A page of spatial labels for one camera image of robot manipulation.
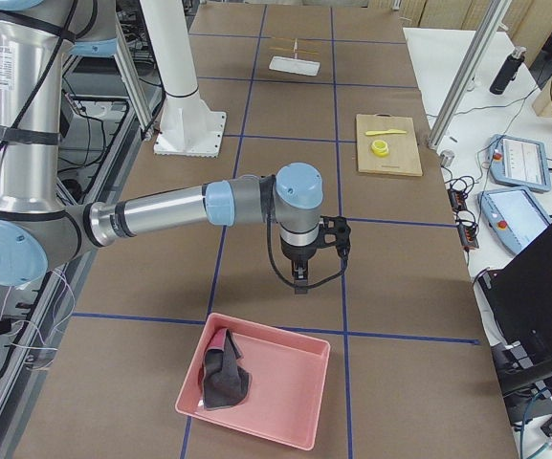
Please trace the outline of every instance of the cloth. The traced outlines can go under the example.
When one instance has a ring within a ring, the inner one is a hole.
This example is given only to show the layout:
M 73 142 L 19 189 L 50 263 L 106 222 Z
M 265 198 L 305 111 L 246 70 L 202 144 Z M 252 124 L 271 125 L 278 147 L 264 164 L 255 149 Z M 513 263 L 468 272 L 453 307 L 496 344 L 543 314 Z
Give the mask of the cloth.
M 203 403 L 206 409 L 235 406 L 248 395 L 250 374 L 237 365 L 242 357 L 232 333 L 219 329 L 212 337 L 203 362 Z

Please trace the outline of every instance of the pink tray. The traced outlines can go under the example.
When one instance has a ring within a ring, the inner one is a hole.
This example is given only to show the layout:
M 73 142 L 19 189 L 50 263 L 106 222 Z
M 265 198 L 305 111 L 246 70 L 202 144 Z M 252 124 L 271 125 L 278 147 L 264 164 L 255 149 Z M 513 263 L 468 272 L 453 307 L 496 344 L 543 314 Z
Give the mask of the pink tray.
M 214 332 L 230 329 L 243 354 L 238 364 L 252 375 L 241 404 L 207 411 L 202 363 Z M 190 363 L 176 411 L 209 423 L 309 450 L 314 447 L 330 344 L 221 314 L 210 314 Z

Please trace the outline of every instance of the blue joint cover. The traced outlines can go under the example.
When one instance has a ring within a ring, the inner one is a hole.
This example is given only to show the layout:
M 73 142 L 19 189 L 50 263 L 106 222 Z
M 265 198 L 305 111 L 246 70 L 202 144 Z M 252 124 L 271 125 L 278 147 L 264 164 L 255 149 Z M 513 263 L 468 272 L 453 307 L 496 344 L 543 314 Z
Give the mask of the blue joint cover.
M 44 0 L 0 0 L 0 10 L 3 11 L 22 11 L 33 8 Z
M 206 214 L 213 225 L 230 227 L 235 221 L 235 200 L 229 182 L 213 182 L 206 188 Z
M 46 252 L 35 238 L 14 223 L 0 220 L 0 285 L 22 285 L 47 270 Z
M 111 57 L 117 50 L 118 40 L 111 38 L 101 41 L 77 41 L 69 53 L 82 57 Z
M 276 192 L 294 208 L 317 208 L 322 203 L 322 177 L 310 164 L 288 164 L 276 175 Z

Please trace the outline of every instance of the wooden cutting board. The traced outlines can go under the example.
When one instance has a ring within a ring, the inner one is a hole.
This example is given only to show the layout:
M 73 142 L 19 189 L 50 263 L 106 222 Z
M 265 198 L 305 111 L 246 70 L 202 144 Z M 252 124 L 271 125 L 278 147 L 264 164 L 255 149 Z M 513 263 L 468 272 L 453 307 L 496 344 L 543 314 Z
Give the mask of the wooden cutting board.
M 407 131 L 407 134 L 370 137 L 364 134 L 366 131 L 386 131 L 387 129 L 402 129 Z M 388 143 L 388 156 L 380 158 L 371 151 L 371 143 L 378 139 Z M 422 176 L 418 144 L 411 118 L 357 115 L 356 148 L 359 172 Z

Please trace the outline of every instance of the brown table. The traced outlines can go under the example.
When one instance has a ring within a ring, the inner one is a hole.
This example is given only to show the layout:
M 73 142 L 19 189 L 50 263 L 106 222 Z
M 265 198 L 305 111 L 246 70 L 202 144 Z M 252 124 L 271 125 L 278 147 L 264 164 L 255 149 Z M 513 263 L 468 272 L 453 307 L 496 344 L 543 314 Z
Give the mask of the brown table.
M 314 39 L 320 75 L 268 71 L 271 36 Z M 207 4 L 191 44 L 203 98 L 229 114 L 222 151 L 159 157 L 146 144 L 123 197 L 313 164 L 323 213 L 350 218 L 345 279 L 293 295 L 270 269 L 262 226 L 178 228 L 101 250 L 15 457 L 516 457 L 438 161 L 422 146 L 429 127 L 398 15 Z M 357 113 L 413 117 L 424 176 L 357 173 Z M 337 266 L 319 253 L 312 276 Z M 312 451 L 175 413 L 211 311 L 331 343 Z

